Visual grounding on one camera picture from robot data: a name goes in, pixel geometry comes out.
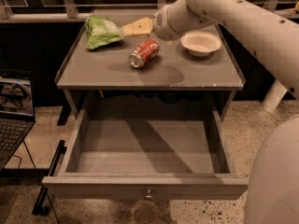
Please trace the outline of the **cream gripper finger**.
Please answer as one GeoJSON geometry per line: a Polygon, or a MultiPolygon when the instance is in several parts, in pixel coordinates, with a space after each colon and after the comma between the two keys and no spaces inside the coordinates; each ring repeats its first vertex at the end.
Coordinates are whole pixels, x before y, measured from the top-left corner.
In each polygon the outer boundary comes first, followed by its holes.
{"type": "Polygon", "coordinates": [[[134,35],[135,27],[131,23],[129,23],[127,25],[122,26],[121,32],[124,36],[134,35]]]}

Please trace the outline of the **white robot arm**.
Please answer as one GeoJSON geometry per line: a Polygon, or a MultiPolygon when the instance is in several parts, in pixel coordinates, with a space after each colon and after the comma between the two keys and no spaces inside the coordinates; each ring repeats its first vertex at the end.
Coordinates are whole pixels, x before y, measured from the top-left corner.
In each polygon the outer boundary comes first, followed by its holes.
{"type": "MultiPolygon", "coordinates": [[[[153,15],[154,33],[174,40],[223,25],[292,93],[299,96],[299,28],[246,0],[177,0],[153,15]]],[[[279,124],[260,146],[249,177],[244,224],[299,224],[299,116],[279,124]]]]}

